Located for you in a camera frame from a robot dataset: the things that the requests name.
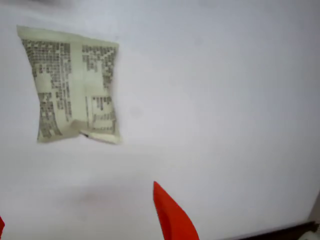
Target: dark edge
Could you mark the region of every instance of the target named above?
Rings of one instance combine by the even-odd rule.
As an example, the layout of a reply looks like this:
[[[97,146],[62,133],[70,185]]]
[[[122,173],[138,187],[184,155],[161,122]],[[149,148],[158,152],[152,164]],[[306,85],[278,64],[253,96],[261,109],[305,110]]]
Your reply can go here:
[[[318,227],[318,223],[315,221],[310,221],[286,229],[268,232],[257,236],[241,238],[239,240],[298,240],[305,232],[316,232]]]

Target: red plastic piece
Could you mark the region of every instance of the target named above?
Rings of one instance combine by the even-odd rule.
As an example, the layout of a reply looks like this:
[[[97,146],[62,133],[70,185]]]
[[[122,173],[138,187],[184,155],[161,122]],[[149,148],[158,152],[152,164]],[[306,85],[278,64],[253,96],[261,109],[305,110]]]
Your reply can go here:
[[[153,201],[165,240],[199,240],[188,215],[156,181]]]
[[[3,231],[4,227],[5,227],[5,223],[0,217],[0,239],[1,239],[2,231]]]

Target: white surface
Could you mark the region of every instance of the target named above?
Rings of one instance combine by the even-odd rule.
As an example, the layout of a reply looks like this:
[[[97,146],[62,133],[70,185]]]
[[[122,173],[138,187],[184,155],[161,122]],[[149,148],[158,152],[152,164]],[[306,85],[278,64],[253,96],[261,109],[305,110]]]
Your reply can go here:
[[[157,180],[202,240],[303,221],[320,187],[318,0],[0,6],[4,240],[163,239]],[[36,144],[16,24],[117,41],[124,144]]]

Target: white backdrop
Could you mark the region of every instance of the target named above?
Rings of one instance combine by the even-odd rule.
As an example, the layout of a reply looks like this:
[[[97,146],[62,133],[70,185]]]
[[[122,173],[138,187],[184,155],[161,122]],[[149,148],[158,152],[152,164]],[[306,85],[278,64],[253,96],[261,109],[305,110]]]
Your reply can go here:
[[[320,187],[318,0],[0,2],[4,240],[161,240],[154,180],[202,240],[306,219]],[[122,145],[36,144],[16,24],[120,43]]]

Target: crumpled packet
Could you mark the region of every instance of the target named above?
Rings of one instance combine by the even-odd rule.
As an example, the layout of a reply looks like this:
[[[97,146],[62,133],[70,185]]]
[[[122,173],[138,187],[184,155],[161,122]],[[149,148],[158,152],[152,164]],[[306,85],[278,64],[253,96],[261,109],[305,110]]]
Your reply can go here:
[[[76,34],[17,27],[39,98],[37,141],[83,134],[121,141],[112,101],[117,43]]]

